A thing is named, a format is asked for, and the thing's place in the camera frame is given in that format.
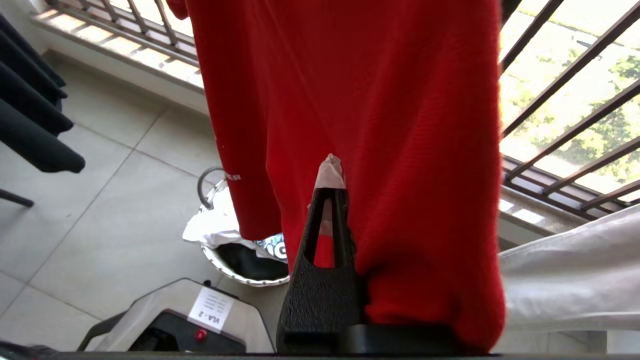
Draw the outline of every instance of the tiled floor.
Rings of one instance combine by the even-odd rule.
[[[213,284],[261,310],[275,328],[285,288],[223,279],[182,230],[199,206],[197,175],[220,164],[207,117],[68,63],[60,140],[80,174],[45,174],[0,144],[0,338],[74,350],[99,320],[181,277]]]

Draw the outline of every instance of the white basket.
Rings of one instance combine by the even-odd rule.
[[[221,180],[219,183],[217,183],[215,185],[215,187],[207,194],[207,202],[209,204],[213,204],[213,197],[216,195],[216,193],[224,188],[227,187],[227,182],[223,179]],[[200,205],[200,212],[203,213],[205,211],[208,211],[209,209],[207,209],[204,205]],[[220,255],[218,254],[218,251],[216,250],[212,250],[204,245],[201,245],[200,248],[202,249],[202,252],[204,252],[204,255],[207,257],[207,259],[209,259],[209,261],[213,264],[213,266],[216,267],[216,269],[218,269],[219,272],[221,272],[222,274],[224,274],[224,276],[228,277],[229,279],[233,279],[237,282],[240,282],[241,284],[245,284],[245,285],[249,285],[249,286],[254,286],[256,288],[263,288],[266,286],[278,286],[278,285],[282,285],[285,284],[287,282],[289,282],[289,276],[285,276],[282,277],[280,279],[275,279],[275,280],[253,280],[253,279],[248,279],[242,275],[239,275],[237,273],[235,273],[233,271],[233,269],[231,269],[227,263],[222,260],[222,258],[220,257]]]

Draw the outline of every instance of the laundry basket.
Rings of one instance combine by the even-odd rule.
[[[205,196],[203,191],[202,191],[202,183],[204,182],[204,178],[210,174],[211,172],[215,172],[215,171],[223,171],[222,168],[219,167],[212,167],[212,168],[208,168],[198,179],[198,196],[200,198],[200,202],[202,203],[202,205],[200,205],[200,213],[203,213],[205,211],[209,211],[210,209],[213,208],[213,199],[216,196],[217,193],[219,193],[220,191],[224,190],[227,187],[227,181],[222,179],[221,181],[219,181],[218,183],[216,183],[214,185],[214,188],[209,191],[209,193]],[[289,282],[289,276],[285,276],[279,279],[275,279],[275,280],[255,280],[255,279],[249,279],[247,277],[244,277],[242,275],[239,275],[238,273],[236,273],[234,271],[234,269],[232,269],[226,262],[225,260],[220,256],[220,254],[218,253],[217,249],[211,249],[209,247],[206,247],[205,245],[200,245],[200,248],[202,249],[202,252],[204,253],[204,255],[207,257],[207,259],[213,264],[213,266],[216,267],[216,269],[218,269],[218,271],[220,271],[222,274],[224,274],[224,276],[233,279],[237,282],[240,282],[242,284],[246,284],[249,286],[254,286],[254,287],[265,287],[265,286],[277,286],[277,285],[281,285],[281,284],[285,284],[287,282]]]

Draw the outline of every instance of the balcony railing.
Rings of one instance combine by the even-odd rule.
[[[199,75],[190,23],[163,0],[48,2]],[[640,202],[640,1],[503,7],[504,185],[590,220]]]

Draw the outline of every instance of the black plastic stand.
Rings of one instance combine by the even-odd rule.
[[[15,195],[14,193],[10,193],[2,189],[0,189],[0,199],[9,200],[11,202],[15,202],[16,204],[26,206],[27,208],[30,208],[34,204],[34,202],[29,199]]]

